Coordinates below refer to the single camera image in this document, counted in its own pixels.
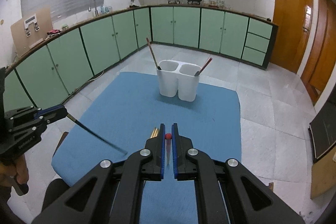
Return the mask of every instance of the sink faucet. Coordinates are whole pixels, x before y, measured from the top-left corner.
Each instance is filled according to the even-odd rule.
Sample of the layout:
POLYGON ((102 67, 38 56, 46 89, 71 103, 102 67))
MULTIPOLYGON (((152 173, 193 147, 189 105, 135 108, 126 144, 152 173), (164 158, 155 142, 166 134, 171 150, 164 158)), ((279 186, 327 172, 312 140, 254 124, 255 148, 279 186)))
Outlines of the sink faucet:
MULTIPOLYGON (((97 3, 96 0, 93 0, 94 3, 94 14, 98 16, 98 11, 97 11, 97 3)), ((89 12, 91 11, 91 0, 90 0, 90 6, 89 6, 89 12)))

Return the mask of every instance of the tiled floor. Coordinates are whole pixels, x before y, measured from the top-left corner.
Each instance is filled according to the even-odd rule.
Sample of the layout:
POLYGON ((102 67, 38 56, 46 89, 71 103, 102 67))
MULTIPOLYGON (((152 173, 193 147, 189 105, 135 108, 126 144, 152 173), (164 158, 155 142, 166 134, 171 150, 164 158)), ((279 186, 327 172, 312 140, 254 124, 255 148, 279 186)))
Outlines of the tiled floor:
MULTIPOLYGON (((173 59, 203 65, 210 56, 163 45, 153 48, 159 61, 173 59)), ((310 200, 312 155, 307 128, 316 113, 300 78, 273 64, 264 71, 226 58, 212 58, 200 82, 238 93, 242 163, 265 184, 274 182, 274 192, 301 214, 306 223, 313 223, 336 189, 310 200)), ((119 71, 156 74, 150 52, 144 48, 67 102, 69 113, 80 118, 119 71)), ((73 126, 69 119, 50 125, 42 135, 42 142, 26 153, 30 191, 23 197, 13 192, 9 204, 27 223, 39 214, 46 187, 57 176, 50 163, 60 136, 73 126)))

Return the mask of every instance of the white double container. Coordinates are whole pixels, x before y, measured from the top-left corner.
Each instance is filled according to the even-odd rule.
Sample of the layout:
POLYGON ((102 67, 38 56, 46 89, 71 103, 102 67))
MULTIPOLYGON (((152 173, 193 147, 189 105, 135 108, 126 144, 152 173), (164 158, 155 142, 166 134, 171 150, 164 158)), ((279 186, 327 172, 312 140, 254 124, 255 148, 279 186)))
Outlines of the white double container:
POLYGON ((157 69, 157 77, 161 95, 174 97, 178 91, 181 100, 195 100, 200 77, 194 75, 200 66, 174 60, 162 60, 159 66, 161 70, 157 69))

